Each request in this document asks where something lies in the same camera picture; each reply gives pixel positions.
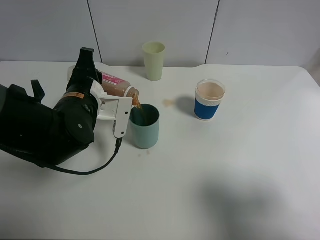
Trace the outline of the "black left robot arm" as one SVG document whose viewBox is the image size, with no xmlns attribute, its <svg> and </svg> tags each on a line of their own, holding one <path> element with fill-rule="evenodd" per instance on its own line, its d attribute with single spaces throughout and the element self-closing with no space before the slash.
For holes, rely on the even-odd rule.
<svg viewBox="0 0 320 240">
<path fill-rule="evenodd" d="M 38 80 L 34 96 L 17 85 L 0 87 L 0 148 L 40 167 L 57 166 L 94 142 L 98 100 L 90 93 L 101 84 L 94 50 L 83 47 L 66 92 L 54 108 L 41 103 L 45 97 Z"/>
</svg>

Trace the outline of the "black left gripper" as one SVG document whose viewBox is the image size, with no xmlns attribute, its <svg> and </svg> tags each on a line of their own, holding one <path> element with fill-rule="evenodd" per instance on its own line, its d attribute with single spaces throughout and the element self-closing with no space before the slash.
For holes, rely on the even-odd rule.
<svg viewBox="0 0 320 240">
<path fill-rule="evenodd" d="M 52 110 L 52 119 L 61 120 L 68 113 L 75 112 L 76 116 L 93 120 L 98 116 L 98 100 L 90 90 L 93 84 L 101 84 L 101 76 L 97 74 L 94 62 L 94 49 L 82 47 L 79 51 L 73 75 L 67 84 L 67 89 Z"/>
</svg>

